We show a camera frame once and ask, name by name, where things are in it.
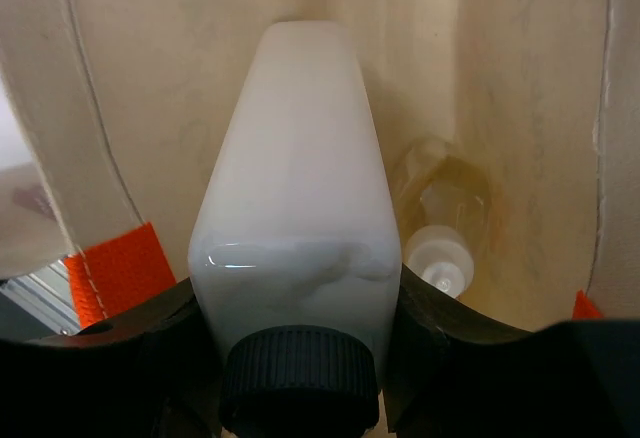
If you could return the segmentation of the yellow liquid clear bottle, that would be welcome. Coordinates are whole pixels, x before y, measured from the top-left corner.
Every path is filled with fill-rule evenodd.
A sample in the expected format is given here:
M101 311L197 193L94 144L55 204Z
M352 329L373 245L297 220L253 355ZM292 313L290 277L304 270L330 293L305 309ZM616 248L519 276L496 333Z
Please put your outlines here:
M414 140L391 175L404 265L457 299L474 281L490 230L485 172L451 143Z

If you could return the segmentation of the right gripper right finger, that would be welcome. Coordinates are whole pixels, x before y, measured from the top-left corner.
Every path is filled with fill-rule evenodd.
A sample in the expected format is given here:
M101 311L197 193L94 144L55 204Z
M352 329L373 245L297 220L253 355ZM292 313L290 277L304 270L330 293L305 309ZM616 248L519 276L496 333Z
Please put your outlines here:
M528 332L404 269L383 398L399 437L635 437L639 324Z

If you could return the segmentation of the canvas bag with orange handles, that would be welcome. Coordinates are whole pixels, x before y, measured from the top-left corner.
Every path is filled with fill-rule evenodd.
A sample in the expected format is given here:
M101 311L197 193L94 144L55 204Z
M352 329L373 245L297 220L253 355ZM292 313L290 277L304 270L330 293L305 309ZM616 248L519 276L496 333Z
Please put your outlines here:
M1 71L64 242L151 223L176 278L264 30L332 20L387 169L454 142L494 198L471 307L536 329L584 290L639 314L639 0L1 0Z

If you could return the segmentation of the white bottle black cap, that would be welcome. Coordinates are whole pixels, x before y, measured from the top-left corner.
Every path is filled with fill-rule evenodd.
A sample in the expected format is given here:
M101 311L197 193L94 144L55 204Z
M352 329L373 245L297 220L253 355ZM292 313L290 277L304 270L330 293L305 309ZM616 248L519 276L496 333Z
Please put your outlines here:
M379 394L401 252L356 52L330 21L262 36L188 251L239 437L360 437Z

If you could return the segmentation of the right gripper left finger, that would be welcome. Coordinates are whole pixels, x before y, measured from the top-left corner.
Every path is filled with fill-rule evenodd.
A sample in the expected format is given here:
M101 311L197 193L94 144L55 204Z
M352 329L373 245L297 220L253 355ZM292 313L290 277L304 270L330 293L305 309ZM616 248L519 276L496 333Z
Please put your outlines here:
M4 437L218 437L221 362L190 280L72 336L1 342Z

